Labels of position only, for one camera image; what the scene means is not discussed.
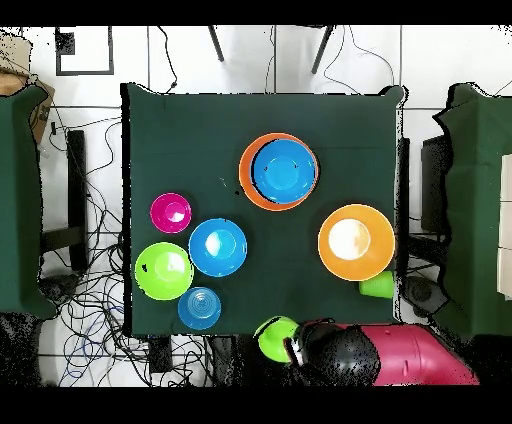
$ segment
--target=light blue cup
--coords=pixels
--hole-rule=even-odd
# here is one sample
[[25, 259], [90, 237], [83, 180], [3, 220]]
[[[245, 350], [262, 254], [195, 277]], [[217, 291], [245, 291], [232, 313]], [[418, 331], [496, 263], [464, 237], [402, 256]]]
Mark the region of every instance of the light blue cup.
[[188, 289], [178, 301], [178, 316], [193, 330], [205, 330], [220, 317], [221, 304], [213, 290], [206, 287]]

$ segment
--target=dark green tablecloth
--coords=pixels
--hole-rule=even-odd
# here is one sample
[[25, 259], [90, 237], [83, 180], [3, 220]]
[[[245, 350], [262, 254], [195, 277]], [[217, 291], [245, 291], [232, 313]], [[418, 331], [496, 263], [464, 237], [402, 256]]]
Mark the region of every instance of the dark green tablecloth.
[[0, 96], [0, 312], [41, 319], [55, 307], [38, 287], [41, 182], [29, 117], [46, 96], [35, 85]]
[[[296, 321], [325, 316], [347, 323], [393, 320], [391, 300], [361, 296], [357, 283], [343, 281], [324, 267], [317, 234], [331, 212], [349, 203], [374, 206], [393, 222], [400, 87], [376, 96], [157, 95], [123, 84], [121, 94], [123, 148], [129, 143], [123, 166], [126, 170], [129, 157], [131, 178], [124, 219], [131, 214], [133, 334], [253, 333], [275, 315]], [[320, 163], [317, 188], [286, 212], [258, 208], [238, 181], [243, 151], [269, 132], [300, 138]], [[165, 192], [184, 195], [192, 206], [192, 222], [177, 235], [159, 232], [149, 217], [151, 203]], [[140, 252], [155, 242], [187, 249], [193, 229], [215, 217], [242, 228], [248, 256], [225, 278], [196, 270], [193, 286], [212, 288], [222, 302], [215, 326], [196, 332], [179, 320], [178, 300], [154, 301], [140, 291], [133, 266]]]
[[512, 301], [497, 292], [501, 164], [512, 154], [512, 98], [457, 84], [438, 122], [453, 147], [445, 182], [452, 241], [442, 281], [450, 301], [434, 318], [463, 340], [512, 336]]

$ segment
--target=green bowl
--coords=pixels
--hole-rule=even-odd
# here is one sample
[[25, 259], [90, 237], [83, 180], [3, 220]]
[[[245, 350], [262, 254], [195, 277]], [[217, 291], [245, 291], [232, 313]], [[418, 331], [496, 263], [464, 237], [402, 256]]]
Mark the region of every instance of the green bowl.
[[173, 300], [192, 284], [194, 267], [188, 254], [172, 243], [146, 247], [135, 262], [135, 279], [146, 296], [155, 300]]
[[[270, 324], [265, 331], [263, 331], [258, 338], [258, 344], [260, 345], [260, 350], [267, 358], [276, 362], [287, 363], [290, 362], [290, 358], [284, 347], [284, 339], [292, 338], [299, 324], [287, 317], [274, 318], [279, 318], [279, 320]], [[254, 334], [258, 334], [259, 331], [274, 318], [265, 321], [258, 327]]]

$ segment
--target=lime green cup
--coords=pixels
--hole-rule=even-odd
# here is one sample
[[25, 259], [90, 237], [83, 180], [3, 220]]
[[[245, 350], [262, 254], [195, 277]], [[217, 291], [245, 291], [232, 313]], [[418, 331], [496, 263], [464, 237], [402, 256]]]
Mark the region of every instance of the lime green cup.
[[[291, 338], [295, 334], [295, 330], [299, 324], [287, 317], [274, 317], [279, 318], [276, 322], [270, 324], [261, 335], [258, 337], [258, 344], [261, 352], [269, 359], [276, 362], [287, 363], [290, 362], [290, 358], [286, 353], [284, 347], [284, 339]], [[274, 318], [270, 318], [258, 327], [255, 335], [258, 334], [261, 329], [268, 324], [269, 321]]]
[[391, 271], [382, 271], [369, 280], [359, 282], [359, 293], [365, 296], [393, 299], [394, 292], [395, 282]]

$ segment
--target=magenta bowl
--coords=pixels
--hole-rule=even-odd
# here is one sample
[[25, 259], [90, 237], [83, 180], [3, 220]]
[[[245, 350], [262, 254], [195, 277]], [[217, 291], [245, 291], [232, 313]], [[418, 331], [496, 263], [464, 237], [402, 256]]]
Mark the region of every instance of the magenta bowl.
[[149, 211], [153, 225], [163, 233], [175, 234], [187, 228], [192, 210], [187, 199], [176, 193], [158, 196]]

